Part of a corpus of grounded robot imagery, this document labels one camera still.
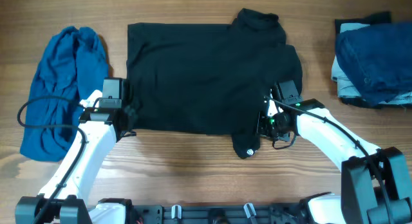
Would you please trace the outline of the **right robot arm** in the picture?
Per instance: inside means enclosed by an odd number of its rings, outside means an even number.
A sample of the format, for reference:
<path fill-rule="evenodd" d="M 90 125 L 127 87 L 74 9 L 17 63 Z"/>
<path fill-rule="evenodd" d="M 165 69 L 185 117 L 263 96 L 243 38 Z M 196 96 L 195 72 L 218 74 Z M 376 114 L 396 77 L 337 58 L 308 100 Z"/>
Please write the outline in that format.
<path fill-rule="evenodd" d="M 303 100 L 292 80 L 275 83 L 263 102 L 259 136 L 288 146 L 300 136 L 341 173 L 339 195 L 325 192 L 293 205 L 272 205 L 272 223 L 411 223 L 411 178 L 400 150 L 363 140 L 318 100 Z"/>

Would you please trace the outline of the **black polo shirt with logo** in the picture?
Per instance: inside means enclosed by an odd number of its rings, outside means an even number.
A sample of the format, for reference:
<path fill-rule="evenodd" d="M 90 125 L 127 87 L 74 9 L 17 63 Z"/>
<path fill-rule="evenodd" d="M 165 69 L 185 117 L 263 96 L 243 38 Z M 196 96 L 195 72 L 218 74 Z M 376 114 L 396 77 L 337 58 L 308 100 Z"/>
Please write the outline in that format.
<path fill-rule="evenodd" d="M 127 28 L 134 127 L 229 135 L 240 158 L 260 147 L 264 100 L 303 71 L 276 14 L 242 9 L 230 24 L 135 23 Z"/>

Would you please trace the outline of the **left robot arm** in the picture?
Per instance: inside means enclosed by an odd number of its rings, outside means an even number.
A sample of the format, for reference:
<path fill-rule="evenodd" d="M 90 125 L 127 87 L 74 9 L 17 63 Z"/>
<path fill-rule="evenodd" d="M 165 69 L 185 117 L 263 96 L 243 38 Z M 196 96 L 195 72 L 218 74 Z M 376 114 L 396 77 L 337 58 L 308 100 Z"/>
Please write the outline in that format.
<path fill-rule="evenodd" d="M 86 206 L 105 157 L 121 138 L 136 134 L 132 98 L 128 80 L 106 78 L 103 89 L 80 104 L 84 111 L 74 127 L 77 135 L 70 150 L 38 195 L 19 200 L 16 223 L 134 223 L 138 219 L 128 199 L 103 199 L 91 210 Z"/>

